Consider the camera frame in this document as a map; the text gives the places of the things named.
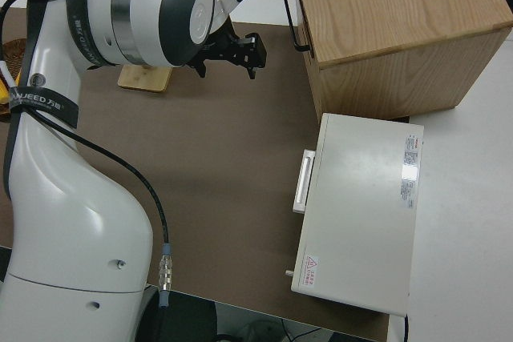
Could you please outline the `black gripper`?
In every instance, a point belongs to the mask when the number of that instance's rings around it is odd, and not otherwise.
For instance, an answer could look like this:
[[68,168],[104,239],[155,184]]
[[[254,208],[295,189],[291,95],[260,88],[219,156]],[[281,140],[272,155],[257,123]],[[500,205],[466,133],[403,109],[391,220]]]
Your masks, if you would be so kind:
[[[232,64],[247,67],[250,79],[257,76],[257,67],[265,67],[266,49],[258,33],[249,33],[244,37],[236,34],[232,23],[224,23],[219,30],[208,36],[206,41],[207,59],[224,60]],[[194,69],[204,78],[206,66],[204,58],[194,58]]]

